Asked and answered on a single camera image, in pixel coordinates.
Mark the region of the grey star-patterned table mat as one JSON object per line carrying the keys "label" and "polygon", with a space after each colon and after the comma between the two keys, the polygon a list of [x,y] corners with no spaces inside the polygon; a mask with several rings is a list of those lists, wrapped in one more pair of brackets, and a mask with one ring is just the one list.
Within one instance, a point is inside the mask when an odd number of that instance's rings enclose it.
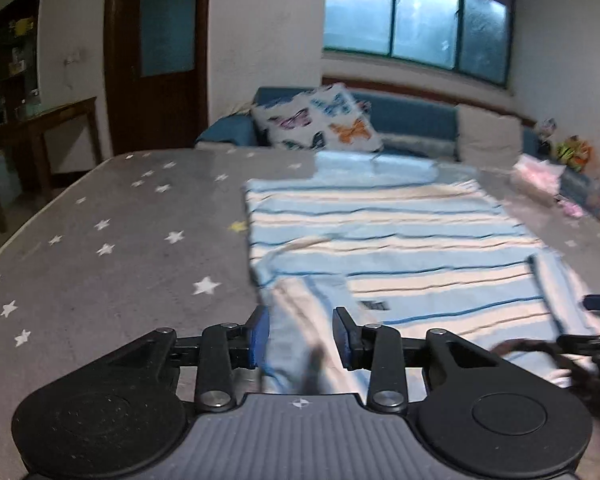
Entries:
{"label": "grey star-patterned table mat", "polygon": [[[227,147],[120,156],[0,249],[0,479],[26,473],[10,426],[33,391],[149,332],[197,335],[265,306],[249,263],[245,186],[309,179],[321,153],[396,156]],[[502,172],[438,163],[469,169],[562,255],[586,294],[600,294],[598,222],[528,200]]]}

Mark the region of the yellow orange plush toy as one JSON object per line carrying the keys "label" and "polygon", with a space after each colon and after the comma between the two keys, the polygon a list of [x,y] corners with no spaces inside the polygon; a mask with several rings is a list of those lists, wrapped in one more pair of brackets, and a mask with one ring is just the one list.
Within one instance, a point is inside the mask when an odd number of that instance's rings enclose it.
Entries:
{"label": "yellow orange plush toy", "polygon": [[570,136],[555,148],[556,160],[575,172],[583,172],[593,155],[593,147],[578,136]]}

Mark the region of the butterfly print cushion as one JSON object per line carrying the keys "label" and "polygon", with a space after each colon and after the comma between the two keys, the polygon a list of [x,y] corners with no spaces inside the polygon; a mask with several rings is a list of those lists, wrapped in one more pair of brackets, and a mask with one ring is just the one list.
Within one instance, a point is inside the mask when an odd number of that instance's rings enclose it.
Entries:
{"label": "butterfly print cushion", "polygon": [[253,104],[250,115],[274,148],[366,153],[384,149],[367,102],[355,99],[344,84]]}

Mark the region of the beige cushion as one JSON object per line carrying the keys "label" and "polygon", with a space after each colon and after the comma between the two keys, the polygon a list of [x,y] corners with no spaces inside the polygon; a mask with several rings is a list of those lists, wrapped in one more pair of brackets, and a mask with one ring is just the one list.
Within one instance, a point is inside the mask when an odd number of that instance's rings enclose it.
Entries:
{"label": "beige cushion", "polygon": [[460,161],[480,169],[511,170],[522,153],[520,119],[465,104],[455,109]]}

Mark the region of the blue striped knit sweater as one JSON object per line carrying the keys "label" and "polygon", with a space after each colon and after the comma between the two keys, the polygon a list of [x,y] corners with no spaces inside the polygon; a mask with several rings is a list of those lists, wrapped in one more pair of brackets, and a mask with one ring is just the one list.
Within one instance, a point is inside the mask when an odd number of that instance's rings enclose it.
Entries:
{"label": "blue striped knit sweater", "polygon": [[270,393],[366,393],[345,370],[332,312],[420,338],[445,328],[486,349],[509,339],[600,336],[586,286],[458,165],[321,153],[306,180],[245,186],[249,263],[271,329]]}

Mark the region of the green framed window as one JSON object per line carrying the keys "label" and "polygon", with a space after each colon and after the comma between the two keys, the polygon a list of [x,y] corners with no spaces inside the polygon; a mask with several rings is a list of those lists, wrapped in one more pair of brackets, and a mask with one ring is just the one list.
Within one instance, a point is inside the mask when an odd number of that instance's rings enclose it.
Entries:
{"label": "green framed window", "polygon": [[515,0],[325,0],[323,47],[506,85]]}

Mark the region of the black white plush toy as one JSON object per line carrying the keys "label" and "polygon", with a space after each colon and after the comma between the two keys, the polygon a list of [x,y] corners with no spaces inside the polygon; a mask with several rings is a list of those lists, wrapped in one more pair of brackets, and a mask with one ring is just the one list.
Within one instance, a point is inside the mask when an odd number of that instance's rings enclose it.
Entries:
{"label": "black white plush toy", "polygon": [[553,151],[552,136],[557,129],[554,118],[547,118],[535,125],[538,136],[538,154],[540,157],[549,158]]}

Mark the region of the pink tissue pack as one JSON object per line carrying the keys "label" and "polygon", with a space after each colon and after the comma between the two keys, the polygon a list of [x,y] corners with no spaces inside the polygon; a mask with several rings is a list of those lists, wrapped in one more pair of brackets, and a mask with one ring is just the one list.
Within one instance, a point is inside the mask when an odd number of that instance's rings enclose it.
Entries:
{"label": "pink tissue pack", "polygon": [[510,183],[525,196],[547,207],[554,206],[560,194],[566,167],[548,160],[521,154],[509,176]]}

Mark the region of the dark wooden side table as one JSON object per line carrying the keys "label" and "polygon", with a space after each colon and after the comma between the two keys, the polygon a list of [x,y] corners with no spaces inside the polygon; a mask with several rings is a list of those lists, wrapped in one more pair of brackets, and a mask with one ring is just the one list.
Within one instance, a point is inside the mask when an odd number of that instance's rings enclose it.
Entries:
{"label": "dark wooden side table", "polygon": [[[50,160],[46,148],[46,132],[81,117],[85,118],[88,125],[95,164],[100,165],[104,161],[104,156],[102,156],[102,144],[100,144],[96,118],[96,96],[46,110],[23,122],[0,125],[0,151],[21,143],[30,144],[38,183],[46,204],[53,200],[52,170],[50,170]],[[0,200],[0,232],[5,233],[7,230],[5,209]]]}

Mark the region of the dark wooden door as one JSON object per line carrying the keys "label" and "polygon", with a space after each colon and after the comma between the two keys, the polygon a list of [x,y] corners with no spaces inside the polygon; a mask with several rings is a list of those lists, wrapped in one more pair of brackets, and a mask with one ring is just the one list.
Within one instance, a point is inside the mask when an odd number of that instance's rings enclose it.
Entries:
{"label": "dark wooden door", "polygon": [[209,125],[209,0],[105,0],[114,154],[191,148]]}

